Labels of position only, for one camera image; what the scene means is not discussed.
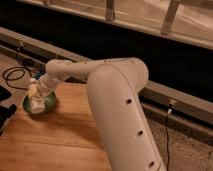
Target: black cable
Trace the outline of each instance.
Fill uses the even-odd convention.
[[[166,169],[169,171],[169,164],[170,164],[170,152],[169,152],[169,131],[168,131],[168,121],[169,121],[169,115],[170,112],[168,111],[168,114],[166,116],[166,152],[167,152],[167,165]]]
[[[11,88],[15,88],[19,90],[28,90],[28,88],[13,86],[9,83],[11,81],[17,81],[21,79],[22,77],[24,77],[24,75],[26,74],[26,71],[29,73],[30,77],[32,78],[33,76],[32,76],[31,70],[26,67],[11,67],[9,69],[6,69],[2,74],[2,78],[5,80],[6,84]],[[15,72],[22,72],[22,74],[16,78],[10,78],[11,75],[14,74]]]

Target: green bowl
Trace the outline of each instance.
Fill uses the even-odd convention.
[[[56,104],[56,95],[54,92],[52,92],[49,96],[47,96],[45,98],[45,102],[44,102],[45,110],[38,114],[50,112],[54,108],[55,104]],[[29,101],[28,96],[26,96],[24,98],[23,108],[27,113],[32,114],[32,115],[34,114],[31,112],[30,101]]]

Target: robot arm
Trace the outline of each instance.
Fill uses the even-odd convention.
[[[166,170],[138,99],[148,81],[148,69],[142,61],[53,60],[46,72],[37,84],[43,97],[70,75],[88,79],[89,104],[114,171]]]

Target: circular hole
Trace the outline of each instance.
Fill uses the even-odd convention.
[[[143,135],[143,131],[138,131],[137,136],[140,137],[141,135]]]
[[[149,163],[148,167],[152,168],[154,166],[154,164],[155,164],[155,162],[152,161],[151,163]]]
[[[130,104],[130,103],[132,103],[132,100],[131,99],[127,99],[126,100],[126,104]]]

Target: wooden table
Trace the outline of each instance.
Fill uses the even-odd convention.
[[[111,171],[85,85],[62,83],[56,95],[48,114],[19,106],[0,138],[0,171]]]

